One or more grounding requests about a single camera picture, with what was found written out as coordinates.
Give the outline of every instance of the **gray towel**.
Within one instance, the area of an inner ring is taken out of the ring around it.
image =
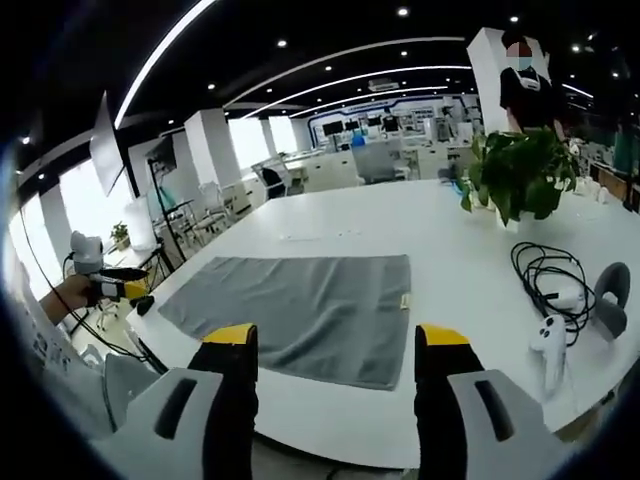
[[[406,256],[215,258],[160,313],[194,338],[258,326],[259,363],[288,375],[392,390],[409,323]]]

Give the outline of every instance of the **desk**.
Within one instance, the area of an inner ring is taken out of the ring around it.
[[[468,214],[459,203],[451,188],[438,181],[270,201],[160,285],[145,317],[134,312],[128,321],[165,365],[185,367],[200,342],[180,333],[158,314],[158,307],[212,258],[406,254],[413,294],[396,389],[366,390],[260,369],[256,430],[321,457],[417,468],[414,327],[432,323],[467,336],[485,368],[502,370],[542,403],[545,423],[556,431],[600,401],[633,365],[640,351],[640,292],[630,295],[628,329],[615,343],[607,344],[591,327],[582,332],[578,344],[568,350],[563,385],[546,400],[541,359],[529,349],[542,319],[517,280],[509,253],[523,240],[567,249],[583,262],[591,285],[615,261],[626,262],[638,276],[640,219],[619,204],[599,205],[566,194],[550,218],[535,222],[528,232],[521,228],[512,234],[496,228],[494,213]]]
[[[162,259],[169,272],[175,272],[175,268],[169,261],[162,245],[156,245],[154,248],[146,250],[134,250],[131,247],[122,251],[114,250],[104,256],[104,263],[105,267],[108,265],[111,268],[143,268],[156,255]]]

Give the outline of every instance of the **cable bundle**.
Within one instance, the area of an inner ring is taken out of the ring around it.
[[[56,297],[58,297],[58,300],[60,300],[60,302],[62,302],[62,304],[69,311],[69,313],[74,318],[74,320],[76,322],[78,322],[78,324],[82,328],[84,328],[87,332],[89,332],[89,334],[92,337],[94,337],[100,343],[102,343],[102,344],[106,345],[107,347],[109,347],[114,352],[116,352],[116,353],[118,353],[120,355],[125,355],[127,357],[135,358],[136,360],[140,360],[141,362],[147,361],[149,359],[149,357],[147,355],[142,355],[142,356],[141,355],[136,355],[135,353],[130,352],[126,348],[121,347],[120,345],[116,345],[115,343],[108,342],[107,340],[102,338],[98,334],[98,332],[96,332],[92,327],[87,325],[87,323],[84,320],[82,320],[75,311],[73,311],[71,309],[71,307],[67,304],[67,302],[64,300],[64,298],[62,298],[62,295],[60,295],[58,290],[49,281],[49,278],[44,273],[44,270],[42,269],[42,266],[40,265],[40,262],[38,261],[38,258],[36,257],[36,254],[33,251],[33,247],[31,246],[31,241],[29,240],[29,234],[27,233],[27,226],[25,225],[24,214],[22,213],[22,208],[20,208],[20,219],[22,220],[22,229],[24,230],[24,235],[25,235],[25,238],[27,240],[27,245],[29,246],[29,250],[31,251],[31,255],[33,255],[33,259],[35,260],[36,265],[38,265],[38,269],[40,270],[40,273],[42,273],[42,276],[47,281],[47,284],[49,285],[49,288],[51,288],[51,290],[55,293]],[[68,259],[69,258],[65,259],[65,261],[63,262],[63,276],[64,276],[64,264],[67,262]]]
[[[520,257],[531,250],[537,250],[539,253],[529,261],[526,265],[521,264]],[[566,261],[577,267],[580,275],[576,275],[568,270],[560,268],[556,265],[549,265],[549,262]],[[574,335],[573,339],[567,343],[568,347],[572,347],[578,341],[580,332],[586,327],[589,315],[595,307],[595,294],[587,285],[586,275],[580,261],[566,250],[546,245],[539,245],[532,242],[518,243],[511,250],[511,263],[516,271],[518,278],[522,282],[525,292],[531,297],[533,305],[538,309],[543,317],[559,314],[565,318],[567,333]],[[584,304],[579,311],[572,309],[557,308],[549,301],[550,295],[540,291],[538,280],[542,275],[553,274],[569,277],[573,279],[579,286],[584,297]]]

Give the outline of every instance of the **small plant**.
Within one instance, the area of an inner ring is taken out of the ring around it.
[[[111,238],[114,242],[120,243],[129,237],[129,230],[122,222],[118,223],[111,229]]]
[[[532,212],[543,220],[558,208],[562,190],[576,187],[578,164],[567,147],[548,128],[529,134],[494,132],[476,136],[471,147],[476,161],[469,180],[458,179],[461,206],[471,211],[471,191],[487,206],[489,199],[506,226]]]

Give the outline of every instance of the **computer screen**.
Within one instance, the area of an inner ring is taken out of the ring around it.
[[[171,135],[163,138],[158,145],[153,147],[147,155],[147,160],[151,160],[151,169],[159,178],[178,167],[176,154],[173,150],[173,137]]]
[[[333,122],[323,125],[322,129],[324,130],[324,134],[328,136],[342,133],[342,131],[344,130],[344,126],[342,125],[342,122]]]
[[[100,185],[106,196],[109,196],[113,186],[124,170],[124,163],[118,148],[118,141],[113,130],[113,122],[107,105],[107,94],[102,96],[96,124],[93,128],[89,152],[96,167]]]

